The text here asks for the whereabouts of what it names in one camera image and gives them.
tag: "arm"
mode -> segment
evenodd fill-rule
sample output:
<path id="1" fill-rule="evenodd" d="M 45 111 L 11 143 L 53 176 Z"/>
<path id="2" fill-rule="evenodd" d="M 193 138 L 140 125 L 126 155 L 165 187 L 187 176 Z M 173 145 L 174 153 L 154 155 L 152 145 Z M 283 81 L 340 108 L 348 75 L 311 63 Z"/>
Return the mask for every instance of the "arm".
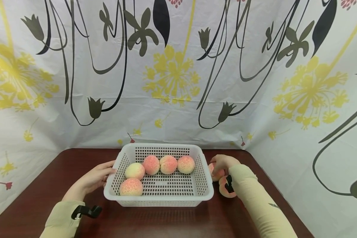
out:
<path id="1" fill-rule="evenodd" d="M 291 224 L 246 165 L 229 168 L 237 196 L 242 200 L 262 238 L 296 238 Z"/>
<path id="2" fill-rule="evenodd" d="M 54 206 L 40 238 L 74 238 L 81 218 L 73 219 L 71 214 L 77 206 L 85 205 L 86 194 L 106 185 L 108 175 L 116 172 L 113 165 L 114 161 L 98 165 L 75 182 Z"/>

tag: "fabric backdrop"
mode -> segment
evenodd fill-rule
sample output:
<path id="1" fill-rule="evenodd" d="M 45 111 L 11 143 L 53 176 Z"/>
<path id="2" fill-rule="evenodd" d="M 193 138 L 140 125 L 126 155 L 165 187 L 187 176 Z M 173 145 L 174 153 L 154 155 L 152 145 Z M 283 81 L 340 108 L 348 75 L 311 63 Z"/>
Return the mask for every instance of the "fabric backdrop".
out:
<path id="1" fill-rule="evenodd" d="M 357 237 L 357 0 L 0 0 L 0 213 L 72 147 L 250 151 Z"/>

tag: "hand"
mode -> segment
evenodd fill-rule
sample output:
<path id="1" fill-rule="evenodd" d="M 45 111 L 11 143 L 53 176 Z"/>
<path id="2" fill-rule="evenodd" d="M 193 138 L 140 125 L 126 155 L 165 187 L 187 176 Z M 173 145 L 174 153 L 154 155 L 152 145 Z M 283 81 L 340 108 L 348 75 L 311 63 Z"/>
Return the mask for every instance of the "hand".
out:
<path id="1" fill-rule="evenodd" d="M 212 175 L 216 175 L 219 170 L 228 170 L 234 165 L 240 165 L 241 163 L 234 157 L 228 155 L 216 155 L 210 163 L 216 162 Z"/>
<path id="2" fill-rule="evenodd" d="M 91 193 L 99 187 L 106 186 L 108 175 L 116 172 L 116 170 L 112 168 L 114 163 L 115 161 L 109 161 L 97 165 L 87 172 L 70 187 L 62 200 L 83 201 L 86 194 Z"/>

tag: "black clip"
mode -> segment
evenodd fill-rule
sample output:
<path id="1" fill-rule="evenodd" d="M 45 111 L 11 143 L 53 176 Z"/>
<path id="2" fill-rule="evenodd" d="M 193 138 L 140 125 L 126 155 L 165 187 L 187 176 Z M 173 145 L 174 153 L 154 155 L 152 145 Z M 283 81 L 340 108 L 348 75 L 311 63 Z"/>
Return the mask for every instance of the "black clip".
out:
<path id="1" fill-rule="evenodd" d="M 102 212 L 102 208 L 100 206 L 93 206 L 92 209 L 86 206 L 79 205 L 71 214 L 72 219 L 81 218 L 82 215 L 88 216 L 89 218 L 97 218 Z"/>
<path id="2" fill-rule="evenodd" d="M 233 181 L 231 178 L 231 175 L 228 175 L 226 177 L 227 183 L 225 183 L 225 188 L 229 193 L 234 193 L 233 186 L 231 185 L 231 182 Z"/>

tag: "peach fuzz speckles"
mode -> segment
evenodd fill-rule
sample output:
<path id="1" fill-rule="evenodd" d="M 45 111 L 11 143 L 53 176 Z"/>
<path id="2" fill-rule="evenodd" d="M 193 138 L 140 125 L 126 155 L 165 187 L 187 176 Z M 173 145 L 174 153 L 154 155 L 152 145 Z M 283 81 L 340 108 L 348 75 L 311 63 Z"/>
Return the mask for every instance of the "peach fuzz speckles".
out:
<path id="1" fill-rule="evenodd" d="M 155 175 L 160 170 L 160 161 L 156 156 L 149 155 L 144 159 L 143 167 L 148 175 Z"/>
<path id="2" fill-rule="evenodd" d="M 131 163 L 124 172 L 126 179 L 137 178 L 141 180 L 144 177 L 144 167 L 141 163 Z"/>
<path id="3" fill-rule="evenodd" d="M 226 177 L 227 176 L 223 176 L 218 182 L 219 183 L 219 193 L 221 193 L 221 195 L 226 198 L 234 198 L 237 196 L 237 194 L 235 192 L 229 193 L 225 187 L 225 184 L 227 183 Z"/>
<path id="4" fill-rule="evenodd" d="M 178 167 L 178 161 L 171 155 L 166 155 L 160 160 L 160 170 L 165 175 L 173 174 Z"/>
<path id="5" fill-rule="evenodd" d="M 129 178 L 120 185 L 119 193 L 121 196 L 141 196 L 143 185 L 137 178 Z"/>
<path id="6" fill-rule="evenodd" d="M 215 162 L 208 165 L 209 172 L 210 172 L 210 175 L 212 176 L 213 182 L 219 181 L 219 180 L 225 175 L 225 171 L 224 171 L 224 170 L 219 170 L 219 171 L 217 172 L 217 174 L 213 176 L 213 175 L 212 175 L 212 172 L 213 172 L 213 170 L 214 170 L 214 166 L 215 166 L 215 165 L 216 165 Z"/>
<path id="7" fill-rule="evenodd" d="M 194 170 L 194 160 L 190 156 L 183 156 L 178 160 L 178 170 L 184 174 L 190 174 Z"/>

